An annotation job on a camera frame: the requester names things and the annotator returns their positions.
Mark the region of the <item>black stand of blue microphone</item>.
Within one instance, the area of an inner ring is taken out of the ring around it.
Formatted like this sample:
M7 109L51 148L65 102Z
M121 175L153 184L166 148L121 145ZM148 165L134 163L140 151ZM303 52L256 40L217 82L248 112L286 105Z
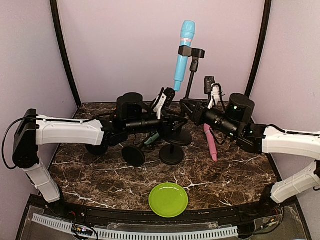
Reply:
M194 80L194 76L198 71L199 67L199 60L205 58L205 50L200 48L192 48L188 45L181 45L178 49L178 61L177 61L177 67L175 72L175 84L174 84L174 90L178 91L178 86L181 84L181 79L186 73L187 65L188 65L188 59L191 58L191 64L189 67L190 75L188 80L187 89L185 92L184 98L189 99L191 88ZM180 116L184 117L186 114L181 110ZM174 132L169 138L165 140L167 143L174 145L174 146L188 146L192 142L192 136L190 133L188 133L185 130L181 130L181 132Z

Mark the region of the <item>pink toy microphone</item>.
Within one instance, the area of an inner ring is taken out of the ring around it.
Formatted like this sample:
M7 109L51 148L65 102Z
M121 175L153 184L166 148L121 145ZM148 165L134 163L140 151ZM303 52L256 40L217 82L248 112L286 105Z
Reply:
M212 160L214 162L217 162L218 161L218 152L217 152L214 137L210 131L211 127L208 124L204 124L203 128L204 128L204 133L207 138L207 143L208 143L208 147L209 147L209 151L210 151L210 155L212 157Z

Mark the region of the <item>black stand of pink microphone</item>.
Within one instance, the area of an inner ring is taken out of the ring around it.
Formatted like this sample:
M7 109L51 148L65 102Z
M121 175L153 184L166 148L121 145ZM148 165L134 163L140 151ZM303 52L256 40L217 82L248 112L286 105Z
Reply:
M159 152L160 160L167 165L177 165L184 159L184 151L180 146L165 145Z

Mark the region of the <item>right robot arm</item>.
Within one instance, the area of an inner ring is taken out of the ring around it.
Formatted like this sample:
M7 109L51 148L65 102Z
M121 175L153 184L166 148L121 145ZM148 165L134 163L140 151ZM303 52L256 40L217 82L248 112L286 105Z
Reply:
M255 213L266 217L275 205L306 190L320 189L320 133L285 130L270 124L251 121L255 103L241 93L233 93L225 110L208 108L202 100L183 99L182 110L196 125L207 124L234 141L238 147L253 154L289 154L314 161L289 178L265 187Z

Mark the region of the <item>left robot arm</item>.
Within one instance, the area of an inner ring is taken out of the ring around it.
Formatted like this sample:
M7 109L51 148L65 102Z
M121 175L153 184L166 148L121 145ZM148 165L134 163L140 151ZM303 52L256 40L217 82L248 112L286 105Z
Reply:
M90 119L49 117L28 109L24 117L15 120L19 126L14 134L12 169L22 169L51 204L51 210L67 218L71 208L43 165L39 146L84 144L92 155L103 155L108 147L127 141L130 135L157 132L163 139L171 137L188 122L168 108L174 97L175 91L168 88L147 105L141 94L129 92L117 99L114 110Z

